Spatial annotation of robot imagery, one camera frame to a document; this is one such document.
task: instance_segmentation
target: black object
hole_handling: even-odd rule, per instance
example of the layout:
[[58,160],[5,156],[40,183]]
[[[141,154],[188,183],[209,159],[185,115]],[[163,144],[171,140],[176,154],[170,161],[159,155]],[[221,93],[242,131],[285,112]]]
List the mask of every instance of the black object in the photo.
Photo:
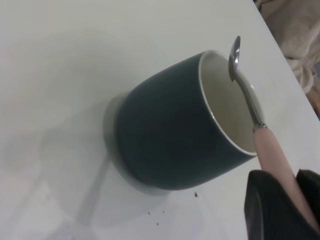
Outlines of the black object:
[[320,240],[280,183],[269,173],[249,173],[244,215],[249,240]]
[[199,79],[205,53],[145,80],[119,110],[119,150],[132,173],[147,184],[190,188],[254,157],[231,144],[206,105]]
[[320,175],[311,170],[299,170],[296,175],[303,195],[305,196],[313,214],[320,223]]

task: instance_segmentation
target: cloth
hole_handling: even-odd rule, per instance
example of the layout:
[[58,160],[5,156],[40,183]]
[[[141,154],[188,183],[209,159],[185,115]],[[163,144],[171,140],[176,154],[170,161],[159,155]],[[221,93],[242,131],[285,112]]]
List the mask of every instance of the cloth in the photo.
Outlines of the cloth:
[[314,64],[320,62],[320,0],[275,0],[261,15],[304,93],[320,91]]

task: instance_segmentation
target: mug rim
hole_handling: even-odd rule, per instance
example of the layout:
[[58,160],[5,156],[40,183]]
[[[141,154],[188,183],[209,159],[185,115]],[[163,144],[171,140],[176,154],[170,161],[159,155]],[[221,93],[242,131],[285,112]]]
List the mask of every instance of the mug rim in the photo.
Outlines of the mug rim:
[[243,148],[239,147],[237,144],[235,144],[234,141],[232,141],[232,139],[225,133],[225,131],[222,129],[222,127],[220,126],[220,124],[218,123],[218,121],[216,120],[210,106],[209,106],[209,103],[207,101],[207,98],[206,98],[206,94],[205,94],[205,91],[204,91],[204,87],[203,87],[203,83],[202,83],[202,63],[205,59],[205,57],[208,55],[208,54],[216,54],[216,55],[219,55],[220,57],[226,59],[228,61],[228,57],[226,55],[224,55],[222,52],[220,51],[217,51],[217,50],[207,50],[207,51],[204,51],[202,53],[202,56],[200,58],[200,61],[199,61],[199,65],[198,65],[198,81],[200,83],[200,88],[201,88],[201,93],[202,93],[202,98],[204,100],[204,103],[205,103],[205,106],[206,106],[206,109],[208,110],[211,118],[213,119],[214,123],[216,124],[216,126],[219,128],[220,132],[223,134],[223,136],[228,140],[228,142],[233,145],[237,150],[239,150],[240,152],[242,152],[243,154],[246,154],[246,155],[249,155],[249,156],[257,156],[257,153],[254,151],[254,152],[251,152],[251,151],[246,151],[244,150]]

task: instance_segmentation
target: white table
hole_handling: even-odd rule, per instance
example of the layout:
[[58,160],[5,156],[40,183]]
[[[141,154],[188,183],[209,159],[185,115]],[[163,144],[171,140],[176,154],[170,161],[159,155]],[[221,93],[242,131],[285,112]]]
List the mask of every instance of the white table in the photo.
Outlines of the white table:
[[320,173],[319,121],[251,0],[3,0],[0,29],[2,240],[246,240],[256,158],[169,192],[117,166],[102,132],[119,95],[237,35],[293,171]]

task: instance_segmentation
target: ceramic cup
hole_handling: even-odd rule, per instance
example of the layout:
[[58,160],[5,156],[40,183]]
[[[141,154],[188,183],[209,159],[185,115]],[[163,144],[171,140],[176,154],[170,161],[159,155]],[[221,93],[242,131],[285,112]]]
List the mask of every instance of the ceramic cup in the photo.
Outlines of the ceramic cup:
[[138,85],[119,109],[115,133],[138,179],[179,190],[255,157],[253,126],[244,95],[229,77],[228,58],[208,50]]

